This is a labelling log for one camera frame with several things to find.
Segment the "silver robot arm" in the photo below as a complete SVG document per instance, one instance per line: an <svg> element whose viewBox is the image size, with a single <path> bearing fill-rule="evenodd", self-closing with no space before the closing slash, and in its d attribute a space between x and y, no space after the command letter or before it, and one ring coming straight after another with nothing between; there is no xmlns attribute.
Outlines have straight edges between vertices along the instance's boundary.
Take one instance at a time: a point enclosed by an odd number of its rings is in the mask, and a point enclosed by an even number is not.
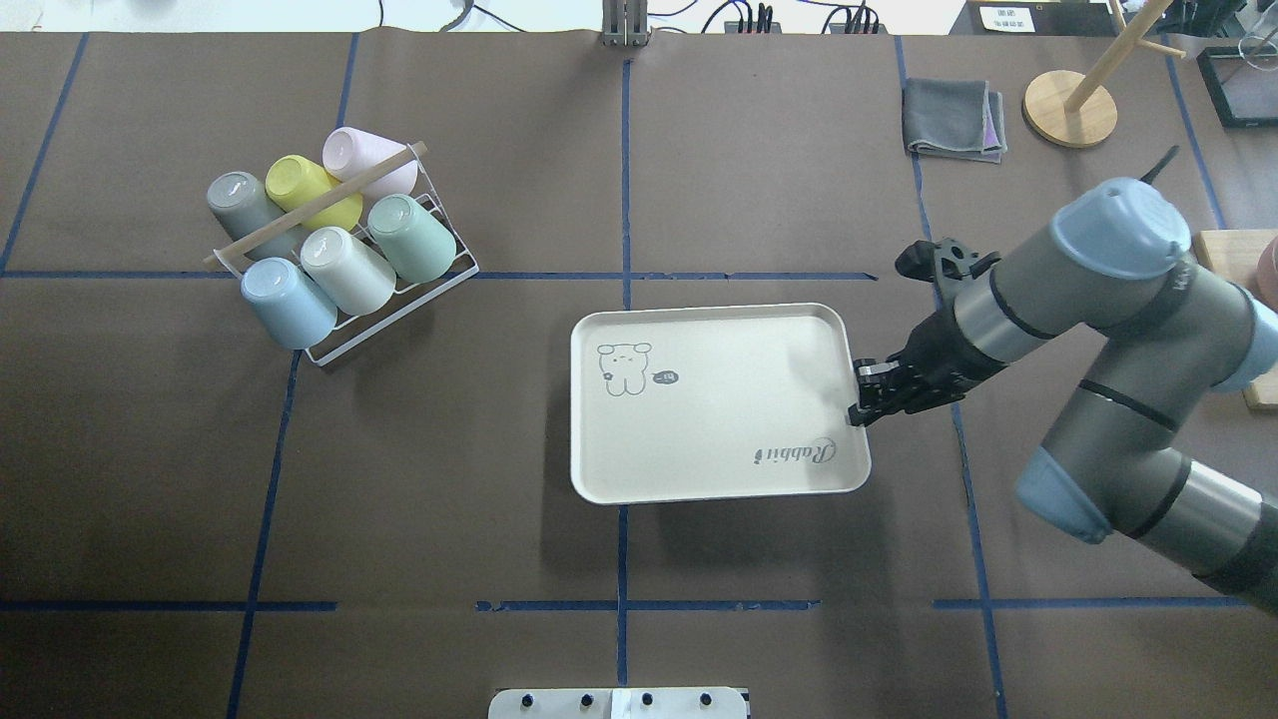
<svg viewBox="0 0 1278 719"><path fill-rule="evenodd" d="M1275 610L1275 499L1174 441L1210 392L1275 364L1275 314L1204 269L1174 206L1114 178L1057 211L1008 255L914 241L898 275L939 307L902 350L858 359L852 427L956 404L1082 324L1105 344L1016 481L1021 504L1079 541L1128 536L1226 596Z"/></svg>

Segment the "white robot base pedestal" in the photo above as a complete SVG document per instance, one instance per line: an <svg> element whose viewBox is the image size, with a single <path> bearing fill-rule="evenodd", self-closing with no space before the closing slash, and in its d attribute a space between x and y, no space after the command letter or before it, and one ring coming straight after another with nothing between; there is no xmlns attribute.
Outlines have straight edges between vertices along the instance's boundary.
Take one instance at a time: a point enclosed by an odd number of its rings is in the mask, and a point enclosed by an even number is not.
<svg viewBox="0 0 1278 719"><path fill-rule="evenodd" d="M748 691L728 686L507 688L488 718L750 718Z"/></svg>

